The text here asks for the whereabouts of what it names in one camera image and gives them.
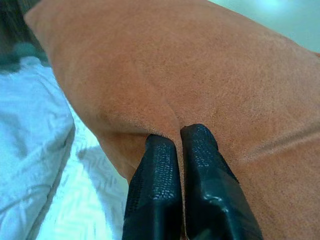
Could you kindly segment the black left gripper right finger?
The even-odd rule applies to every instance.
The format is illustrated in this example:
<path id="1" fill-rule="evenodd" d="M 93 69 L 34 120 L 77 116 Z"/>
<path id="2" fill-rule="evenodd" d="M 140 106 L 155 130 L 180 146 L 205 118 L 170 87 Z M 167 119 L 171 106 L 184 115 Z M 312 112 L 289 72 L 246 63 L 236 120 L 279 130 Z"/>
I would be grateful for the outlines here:
<path id="1" fill-rule="evenodd" d="M 203 124 L 180 131 L 190 240 L 261 240 L 260 226 L 218 144 Z"/>

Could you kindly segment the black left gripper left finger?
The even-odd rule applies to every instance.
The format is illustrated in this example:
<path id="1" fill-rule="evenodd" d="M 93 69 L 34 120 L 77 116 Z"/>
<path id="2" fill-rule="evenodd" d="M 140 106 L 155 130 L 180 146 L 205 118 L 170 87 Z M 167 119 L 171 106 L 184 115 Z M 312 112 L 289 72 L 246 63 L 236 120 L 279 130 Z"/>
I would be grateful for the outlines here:
<path id="1" fill-rule="evenodd" d="M 175 144 L 149 135 L 145 153 L 128 188 L 122 238 L 178 240 L 182 226 L 182 190 Z"/>

